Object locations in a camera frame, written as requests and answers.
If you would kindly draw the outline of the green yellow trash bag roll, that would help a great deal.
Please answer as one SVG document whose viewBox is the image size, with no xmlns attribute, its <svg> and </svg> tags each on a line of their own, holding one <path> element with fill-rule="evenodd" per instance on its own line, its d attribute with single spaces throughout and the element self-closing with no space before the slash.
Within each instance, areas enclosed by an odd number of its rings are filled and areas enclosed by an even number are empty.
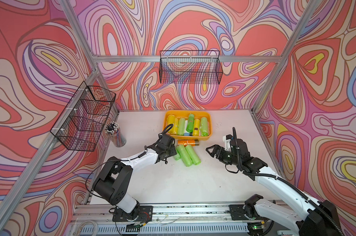
<svg viewBox="0 0 356 236">
<path fill-rule="evenodd" d="M 200 119 L 195 119 L 193 123 L 192 135 L 199 136 L 199 133 L 200 133 Z"/>
</svg>

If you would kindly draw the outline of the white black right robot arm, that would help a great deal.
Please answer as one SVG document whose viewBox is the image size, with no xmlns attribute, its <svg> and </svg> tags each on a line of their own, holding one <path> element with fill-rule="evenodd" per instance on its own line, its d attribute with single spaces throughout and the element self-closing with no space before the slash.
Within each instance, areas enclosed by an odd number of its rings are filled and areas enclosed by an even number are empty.
<svg viewBox="0 0 356 236">
<path fill-rule="evenodd" d="M 242 139 L 227 135 L 224 144 L 210 146 L 206 152 L 225 166 L 235 165 L 238 172 L 263 185 L 289 206 L 279 206 L 255 194 L 244 202 L 241 213 L 245 218 L 268 218 L 299 236 L 343 235 L 333 203 L 311 197 L 280 177 L 264 161 L 253 157 Z"/>
</svg>

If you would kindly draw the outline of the orange plastic storage box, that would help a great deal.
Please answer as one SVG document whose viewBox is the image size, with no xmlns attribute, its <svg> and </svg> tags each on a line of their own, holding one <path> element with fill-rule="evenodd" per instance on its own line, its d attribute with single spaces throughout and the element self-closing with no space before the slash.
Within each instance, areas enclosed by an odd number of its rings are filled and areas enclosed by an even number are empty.
<svg viewBox="0 0 356 236">
<path fill-rule="evenodd" d="M 165 113 L 165 118 L 163 121 L 163 127 L 165 128 L 169 123 L 168 123 L 168 117 L 170 115 L 175 116 L 175 118 L 185 118 L 188 119 L 189 115 L 193 114 L 196 119 L 201 119 L 205 117 L 207 119 L 207 136 L 202 136 L 201 134 L 199 136 L 180 136 L 180 135 L 172 135 L 172 137 L 180 140 L 187 140 L 187 139 L 198 139 L 200 141 L 206 141 L 208 140 L 212 133 L 213 133 L 213 128 L 212 128 L 212 120 L 211 120 L 211 115 L 208 112 L 205 111 L 187 111 L 187 110 L 169 110 Z"/>
</svg>

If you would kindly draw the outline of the green roll with label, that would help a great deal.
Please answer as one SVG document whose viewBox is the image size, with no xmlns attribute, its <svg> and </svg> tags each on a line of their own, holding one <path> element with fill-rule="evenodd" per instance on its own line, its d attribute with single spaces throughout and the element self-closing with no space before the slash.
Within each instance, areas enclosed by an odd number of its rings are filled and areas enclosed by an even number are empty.
<svg viewBox="0 0 356 236">
<path fill-rule="evenodd" d="M 187 127 L 186 127 L 186 130 L 188 133 L 193 132 L 194 120 L 195 120 L 194 114 L 189 114 L 188 120 L 187 120 Z"/>
</svg>

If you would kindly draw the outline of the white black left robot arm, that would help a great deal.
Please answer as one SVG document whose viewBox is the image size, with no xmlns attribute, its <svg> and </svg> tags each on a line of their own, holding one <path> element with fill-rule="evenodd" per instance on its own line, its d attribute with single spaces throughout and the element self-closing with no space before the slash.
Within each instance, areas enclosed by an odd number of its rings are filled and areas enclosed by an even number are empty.
<svg viewBox="0 0 356 236">
<path fill-rule="evenodd" d="M 176 154 L 175 139 L 160 133 L 158 140 L 145 146 L 142 152 L 121 159 L 110 157 L 94 180 L 91 190 L 119 209 L 123 218 L 139 220 L 140 203 L 128 194 L 132 174 L 160 161 L 167 163 L 167 159 Z"/>
</svg>

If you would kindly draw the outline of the light green roll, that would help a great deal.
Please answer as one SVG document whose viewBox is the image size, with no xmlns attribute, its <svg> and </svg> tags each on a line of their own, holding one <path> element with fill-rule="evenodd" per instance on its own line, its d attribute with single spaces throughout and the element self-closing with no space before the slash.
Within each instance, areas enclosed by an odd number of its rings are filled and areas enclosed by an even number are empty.
<svg viewBox="0 0 356 236">
<path fill-rule="evenodd" d="M 191 158 L 192 162 L 194 165 L 199 165 L 201 163 L 201 160 L 197 153 L 195 152 L 194 148 L 191 145 L 187 145 L 185 147 L 189 157 Z"/>
<path fill-rule="evenodd" d="M 178 153 L 180 154 L 181 159 L 182 159 L 183 163 L 185 164 L 185 166 L 186 167 L 191 166 L 193 164 L 193 162 L 192 162 L 188 152 L 186 151 L 185 146 L 178 145 L 176 149 L 177 149 Z"/>
<path fill-rule="evenodd" d="M 206 117 L 202 117 L 200 120 L 200 133 L 201 133 L 201 136 L 203 136 L 203 137 L 206 137 L 209 135 L 208 120 Z"/>
<path fill-rule="evenodd" d="M 177 135 L 183 136 L 185 131 L 185 118 L 180 118 L 179 119 L 179 124 L 178 124 L 178 130 L 177 130 Z"/>
</svg>

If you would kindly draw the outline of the white blue trash bag roll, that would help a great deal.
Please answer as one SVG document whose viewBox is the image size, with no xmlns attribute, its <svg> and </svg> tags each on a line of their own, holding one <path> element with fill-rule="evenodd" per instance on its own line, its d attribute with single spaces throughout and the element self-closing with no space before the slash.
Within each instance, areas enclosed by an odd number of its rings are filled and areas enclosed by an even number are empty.
<svg viewBox="0 0 356 236">
<path fill-rule="evenodd" d="M 184 124 L 184 136 L 190 136 L 190 133 L 187 131 L 188 120 L 185 120 Z"/>
</svg>

